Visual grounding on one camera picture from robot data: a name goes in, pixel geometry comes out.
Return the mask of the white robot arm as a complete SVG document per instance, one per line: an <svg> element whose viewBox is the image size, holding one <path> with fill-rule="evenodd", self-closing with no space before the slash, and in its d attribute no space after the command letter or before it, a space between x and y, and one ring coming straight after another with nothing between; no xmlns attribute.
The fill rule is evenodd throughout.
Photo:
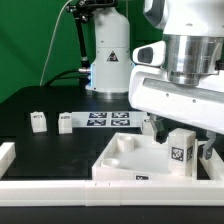
<svg viewBox="0 0 224 224"><path fill-rule="evenodd" d="M224 0L144 0L151 41L128 51L129 24L114 6L93 12L96 59L87 90L127 94L132 107L203 128L208 160L224 134Z"/></svg>

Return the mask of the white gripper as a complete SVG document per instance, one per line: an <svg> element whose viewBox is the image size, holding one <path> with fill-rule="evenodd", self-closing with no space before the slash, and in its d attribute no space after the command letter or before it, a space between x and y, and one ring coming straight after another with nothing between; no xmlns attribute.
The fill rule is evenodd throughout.
<svg viewBox="0 0 224 224"><path fill-rule="evenodd" d="M135 67L129 102L133 108L151 113L155 141L163 144L167 140L163 117L209 130L208 141L198 147L198 157L209 160L216 133L224 134L224 70L203 76L198 86L190 87L169 82L167 72L160 68L165 57L163 41L136 48L132 57Z"/></svg>

